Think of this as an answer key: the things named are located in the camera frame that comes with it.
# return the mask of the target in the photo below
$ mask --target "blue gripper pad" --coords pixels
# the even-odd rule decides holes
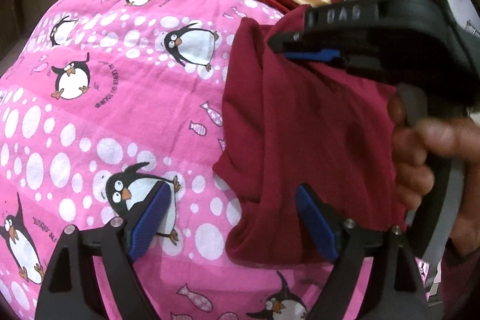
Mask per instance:
[[[158,226],[170,207],[172,191],[170,185],[164,182],[132,230],[128,251],[128,257],[132,262],[147,253],[148,247],[150,247],[150,243],[157,233]]]
[[[297,189],[295,203],[319,255],[329,262],[335,263],[339,253],[335,246],[334,232],[303,186],[299,186]]]

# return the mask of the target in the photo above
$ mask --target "finger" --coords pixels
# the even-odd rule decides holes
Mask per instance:
[[[388,116],[397,125],[405,124],[407,113],[405,105],[398,94],[390,98],[387,105]]]
[[[399,163],[397,169],[397,185],[409,188],[420,196],[424,196],[434,187],[435,177],[426,165],[412,167],[408,164]]]
[[[412,166],[421,166],[427,158],[418,133],[411,128],[395,127],[392,134],[392,158],[394,162],[402,162]]]
[[[442,157],[457,156],[469,163],[480,163],[480,127],[468,118],[449,122],[428,118],[416,130],[425,147]]]
[[[397,186],[397,197],[408,210],[416,210],[422,203],[422,196],[403,185]]]

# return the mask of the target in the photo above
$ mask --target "white polka dot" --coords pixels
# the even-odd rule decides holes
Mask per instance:
[[[140,56],[140,51],[137,48],[131,48],[126,51],[125,56],[129,59],[136,59],[138,56]]]
[[[160,237],[158,239],[158,242],[160,243],[160,246],[162,247],[162,251],[165,252],[169,256],[176,256],[179,253],[181,253],[181,251],[183,250],[182,233],[177,231],[177,234],[178,234],[179,238],[178,238],[176,246],[172,243],[172,241],[169,238]]]
[[[84,199],[83,199],[83,207],[85,209],[88,209],[89,207],[92,206],[92,197],[90,196],[86,196]]]
[[[114,217],[115,214],[110,206],[105,206],[100,212],[100,218],[102,219],[102,223],[104,224],[108,223]]]
[[[8,144],[3,144],[0,151],[0,164],[5,166],[8,163],[8,158],[10,157],[10,151],[8,149]]]
[[[72,145],[75,140],[75,126],[70,123],[67,124],[60,132],[60,142],[64,147]]]
[[[102,139],[97,144],[97,154],[107,164],[118,164],[123,159],[121,145],[114,139]]]
[[[140,38],[140,32],[133,30],[129,31],[126,35],[125,38],[123,39],[123,45],[125,45],[128,48],[131,48],[135,45],[137,45],[137,41]]]
[[[45,123],[43,124],[43,130],[45,133],[49,134],[53,131],[53,128],[55,127],[55,120],[50,117],[45,120]]]
[[[73,221],[77,213],[74,202],[69,198],[65,198],[60,202],[58,212],[60,217],[67,222]]]
[[[97,22],[98,22],[98,18],[91,19],[85,24],[85,26],[83,26],[83,30],[88,31],[90,29],[93,29]]]
[[[240,207],[240,202],[237,198],[229,202],[226,207],[226,213],[226,219],[229,220],[230,225],[236,226],[242,216],[242,208]]]
[[[37,190],[43,182],[43,160],[38,153],[30,155],[25,171],[28,187]]]
[[[130,157],[134,157],[137,154],[138,147],[135,143],[129,144],[127,147],[127,155]]]
[[[222,79],[224,82],[227,81],[227,73],[229,71],[229,68],[228,67],[224,67],[223,70],[222,70]]]
[[[10,138],[14,135],[18,124],[18,110],[12,110],[7,117],[7,121],[5,122],[5,137]]]
[[[87,152],[90,150],[91,146],[92,146],[92,142],[90,141],[90,139],[84,137],[83,139],[80,140],[80,144],[79,144],[80,151]]]
[[[185,64],[185,71],[189,74],[191,74],[192,72],[195,72],[196,69],[197,69],[196,64],[192,64],[192,63]]]
[[[255,9],[258,6],[258,3],[256,3],[254,0],[245,0],[244,4],[252,9]]]
[[[117,36],[117,34],[114,32],[111,32],[100,40],[100,46],[102,48],[114,46],[116,43],[118,43],[119,41],[118,39],[119,37]]]
[[[110,14],[109,16],[106,16],[105,18],[100,21],[100,25],[102,26],[107,26],[111,24],[116,18],[117,18],[117,13]]]
[[[15,94],[14,94],[14,96],[13,96],[13,98],[12,98],[12,101],[13,101],[13,102],[17,102],[17,101],[22,97],[22,95],[23,95],[23,88],[19,88],[19,89],[15,92]]]
[[[13,164],[13,171],[16,175],[20,175],[20,173],[22,172],[22,160],[19,157],[16,157]]]
[[[202,224],[195,232],[195,245],[200,255],[208,260],[220,258],[225,247],[222,233],[212,224]]]
[[[214,179],[215,186],[220,190],[226,191],[230,189],[230,186],[227,185],[227,183],[222,178],[220,178],[217,174],[213,175],[213,179]]]
[[[222,214],[222,210],[223,210],[222,200],[218,197],[215,197],[214,199],[212,199],[212,202],[210,202],[210,211],[212,211],[212,213],[215,216],[219,216],[220,214]]]
[[[157,166],[155,155],[150,151],[141,151],[137,155],[137,163],[148,162],[148,165],[142,167],[144,171],[152,171]]]
[[[165,16],[160,20],[160,25],[167,29],[176,28],[179,25],[179,20],[174,16]]]
[[[100,170],[93,178],[92,190],[93,196],[97,201],[107,202],[107,196],[105,195],[105,185],[107,180],[112,176],[110,171]]]
[[[204,191],[205,178],[203,178],[201,175],[196,176],[193,181],[191,181],[191,189],[197,194],[200,194],[202,191]]]
[[[56,187],[64,187],[70,178],[70,159],[60,152],[52,160],[50,165],[50,178]]]
[[[0,280],[0,293],[2,293],[5,300],[10,304],[11,303],[11,295],[8,291],[8,287],[5,286],[2,280]]]
[[[10,285],[11,292],[13,293],[13,296],[17,300],[17,302],[20,304],[20,306],[24,310],[29,310],[30,309],[30,302],[28,301],[27,295],[23,291],[22,287],[16,282],[13,281]]]
[[[5,120],[7,119],[9,112],[10,112],[10,107],[7,107],[3,112],[3,117],[2,117],[3,122],[5,122]]]
[[[135,26],[140,26],[141,24],[143,24],[143,22],[145,22],[146,18],[144,16],[137,16],[135,17],[135,20],[133,20],[133,24]]]

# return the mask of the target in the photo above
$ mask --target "fish print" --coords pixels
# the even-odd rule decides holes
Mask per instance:
[[[218,318],[218,320],[238,320],[238,316],[233,312],[225,312]]]
[[[189,315],[174,315],[170,312],[170,320],[193,320]]]
[[[32,75],[33,72],[42,72],[45,68],[49,66],[49,63],[42,63],[38,67],[33,68],[30,71],[30,75]]]
[[[220,144],[220,148],[222,148],[222,151],[225,151],[225,140],[222,139],[217,139],[218,143]]]
[[[198,309],[202,310],[203,312],[211,312],[213,310],[212,302],[199,293],[190,292],[188,290],[187,284],[183,285],[177,294],[184,295],[188,297],[190,302],[195,305]]]
[[[207,128],[203,124],[196,124],[193,121],[190,121],[189,129],[193,130],[199,136],[205,136],[207,134]]]
[[[213,110],[211,107],[208,106],[208,101],[201,104],[200,107],[202,109],[205,109],[207,110],[207,114],[208,116],[210,117],[210,119],[212,120],[212,122],[217,125],[217,127],[221,127],[223,126],[223,118],[222,118],[222,115],[217,112],[216,110]]]
[[[232,10],[235,12],[236,15],[238,15],[240,18],[244,18],[247,15],[239,12],[236,7],[232,7]]]

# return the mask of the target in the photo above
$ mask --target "metal screw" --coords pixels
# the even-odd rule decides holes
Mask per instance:
[[[392,232],[396,235],[401,235],[402,234],[402,228],[399,226],[393,226],[392,227]]]
[[[115,227],[115,228],[119,227],[122,224],[123,224],[122,217],[114,217],[110,220],[110,225]]]
[[[357,225],[357,223],[353,219],[346,219],[343,222],[343,225],[345,226],[345,228],[352,229],[355,227],[355,225]]]
[[[65,229],[63,230],[67,235],[71,235],[72,233],[75,232],[75,226],[66,226]]]

